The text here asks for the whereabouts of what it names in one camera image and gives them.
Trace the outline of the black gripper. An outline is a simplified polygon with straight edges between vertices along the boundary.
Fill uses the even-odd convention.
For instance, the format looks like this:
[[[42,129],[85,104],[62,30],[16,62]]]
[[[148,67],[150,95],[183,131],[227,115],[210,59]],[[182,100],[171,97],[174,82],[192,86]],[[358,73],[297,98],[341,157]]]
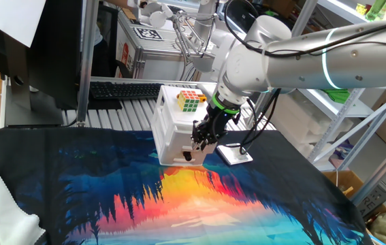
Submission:
[[[220,108],[207,108],[207,115],[202,121],[194,120],[191,139],[194,146],[202,152],[213,152],[218,142],[227,134],[225,125],[234,117]]]

